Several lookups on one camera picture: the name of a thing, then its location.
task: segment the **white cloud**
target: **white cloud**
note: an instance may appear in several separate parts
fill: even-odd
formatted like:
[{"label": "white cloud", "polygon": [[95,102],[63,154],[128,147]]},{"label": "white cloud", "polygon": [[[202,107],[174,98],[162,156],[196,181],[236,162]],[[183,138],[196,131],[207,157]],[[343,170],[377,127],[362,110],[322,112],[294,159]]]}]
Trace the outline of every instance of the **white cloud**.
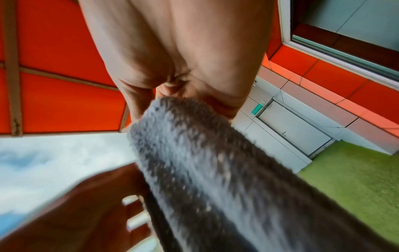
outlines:
[{"label": "white cloud", "polygon": [[134,160],[123,133],[0,138],[0,214],[28,213],[78,181]]}]

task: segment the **small green label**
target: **small green label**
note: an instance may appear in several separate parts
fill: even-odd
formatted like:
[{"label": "small green label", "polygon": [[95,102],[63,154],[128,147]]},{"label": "small green label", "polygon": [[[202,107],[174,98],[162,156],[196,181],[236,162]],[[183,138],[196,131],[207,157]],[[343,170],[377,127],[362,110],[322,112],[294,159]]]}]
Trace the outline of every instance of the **small green label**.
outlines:
[{"label": "small green label", "polygon": [[262,105],[261,105],[261,104],[258,104],[258,105],[254,108],[254,110],[251,112],[251,114],[256,115],[256,114],[259,112],[259,110],[261,110],[261,108],[262,108]]}]

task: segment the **artificial grass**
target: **artificial grass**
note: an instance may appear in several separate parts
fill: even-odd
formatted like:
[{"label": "artificial grass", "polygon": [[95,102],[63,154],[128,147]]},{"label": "artificial grass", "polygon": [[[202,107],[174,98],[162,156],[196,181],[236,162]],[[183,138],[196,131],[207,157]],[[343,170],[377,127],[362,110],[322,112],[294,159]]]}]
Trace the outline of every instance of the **artificial grass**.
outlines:
[{"label": "artificial grass", "polygon": [[399,155],[339,141],[298,175],[399,244]]}]

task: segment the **gray towel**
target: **gray towel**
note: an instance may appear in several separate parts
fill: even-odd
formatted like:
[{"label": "gray towel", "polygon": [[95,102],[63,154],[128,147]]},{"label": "gray towel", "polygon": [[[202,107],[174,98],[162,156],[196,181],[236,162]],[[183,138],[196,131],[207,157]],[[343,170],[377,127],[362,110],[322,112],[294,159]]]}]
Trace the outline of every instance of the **gray towel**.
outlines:
[{"label": "gray towel", "polygon": [[165,251],[398,251],[199,101],[153,101],[130,137]]}]

